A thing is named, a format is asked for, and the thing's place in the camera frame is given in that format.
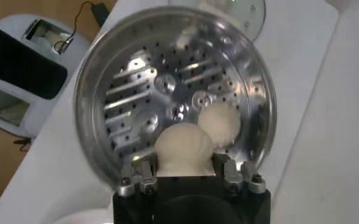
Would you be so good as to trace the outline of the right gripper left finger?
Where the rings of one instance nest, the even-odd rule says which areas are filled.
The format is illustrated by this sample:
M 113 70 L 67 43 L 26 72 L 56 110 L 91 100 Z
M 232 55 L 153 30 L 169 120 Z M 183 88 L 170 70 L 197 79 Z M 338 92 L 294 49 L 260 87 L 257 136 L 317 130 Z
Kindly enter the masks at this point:
M 157 192 L 157 159 L 155 155 L 142 158 L 135 156 L 121 169 L 117 194 L 120 197 L 131 197 L 137 192 L 153 195 Z

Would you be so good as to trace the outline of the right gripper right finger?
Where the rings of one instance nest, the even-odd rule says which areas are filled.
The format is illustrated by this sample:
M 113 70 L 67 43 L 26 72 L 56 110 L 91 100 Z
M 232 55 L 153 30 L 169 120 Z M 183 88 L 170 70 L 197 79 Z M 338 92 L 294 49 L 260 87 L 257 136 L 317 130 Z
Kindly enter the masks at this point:
M 222 178 L 225 188 L 233 194 L 241 192 L 243 187 L 254 194 L 266 192 L 266 181 L 253 161 L 242 162 L 238 170 L 234 159 L 226 154 L 214 154 L 213 169 L 215 175 Z

